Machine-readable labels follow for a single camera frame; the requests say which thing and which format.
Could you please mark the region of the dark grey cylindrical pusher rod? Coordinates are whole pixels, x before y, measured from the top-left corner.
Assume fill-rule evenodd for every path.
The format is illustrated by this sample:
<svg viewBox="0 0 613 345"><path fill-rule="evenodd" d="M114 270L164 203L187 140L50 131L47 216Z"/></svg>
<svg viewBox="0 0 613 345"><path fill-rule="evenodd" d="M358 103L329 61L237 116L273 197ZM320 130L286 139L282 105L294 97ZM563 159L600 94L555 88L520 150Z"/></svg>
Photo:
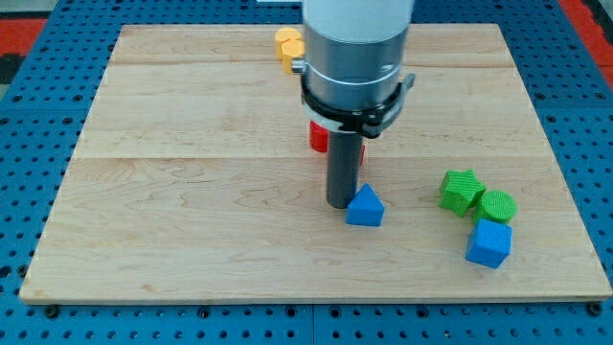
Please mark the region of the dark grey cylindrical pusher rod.
<svg viewBox="0 0 613 345"><path fill-rule="evenodd" d="M359 134L329 134L327 202L334 208L345 209L354 198L362 143Z"/></svg>

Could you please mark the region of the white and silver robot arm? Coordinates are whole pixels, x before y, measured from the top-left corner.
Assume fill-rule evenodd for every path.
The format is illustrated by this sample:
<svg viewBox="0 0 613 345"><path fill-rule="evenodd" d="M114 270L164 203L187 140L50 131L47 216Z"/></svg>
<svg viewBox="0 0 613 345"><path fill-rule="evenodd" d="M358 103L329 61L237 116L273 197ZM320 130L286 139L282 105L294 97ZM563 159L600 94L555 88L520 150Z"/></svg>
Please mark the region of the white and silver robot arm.
<svg viewBox="0 0 613 345"><path fill-rule="evenodd" d="M414 0L305 0L306 52L292 60L310 120L329 133L330 206L356 193L364 139L398 117L414 75L400 75Z"/></svg>

